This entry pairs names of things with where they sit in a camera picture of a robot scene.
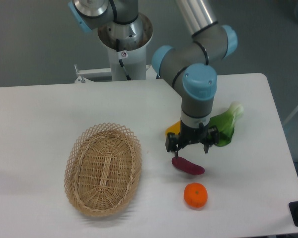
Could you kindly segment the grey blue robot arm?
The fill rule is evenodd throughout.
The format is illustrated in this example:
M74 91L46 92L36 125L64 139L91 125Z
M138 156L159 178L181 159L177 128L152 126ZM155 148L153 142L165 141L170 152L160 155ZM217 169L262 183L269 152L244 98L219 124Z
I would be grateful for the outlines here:
M192 43L181 50L162 46L151 66L182 99L180 130L168 133L166 149L178 153L187 145L202 143L205 151L219 141L218 129L209 124L217 89L217 74L210 66L232 54L238 44L235 31L219 25L206 0L179 0ZM152 39L150 20L139 12L136 0L72 0L68 4L84 32L97 30L107 48L114 81L146 76L146 47Z

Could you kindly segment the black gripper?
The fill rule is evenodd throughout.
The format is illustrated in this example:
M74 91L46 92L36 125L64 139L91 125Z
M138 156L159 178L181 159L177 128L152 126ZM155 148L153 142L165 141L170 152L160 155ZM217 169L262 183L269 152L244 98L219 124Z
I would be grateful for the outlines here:
M209 148L217 145L218 142L219 130L215 125L209 128L209 124L204 125L200 122L197 128L193 128L180 121L179 134L169 132L165 146L167 152L174 153L174 157L177 158L179 151L187 145L202 143L205 154L208 154Z

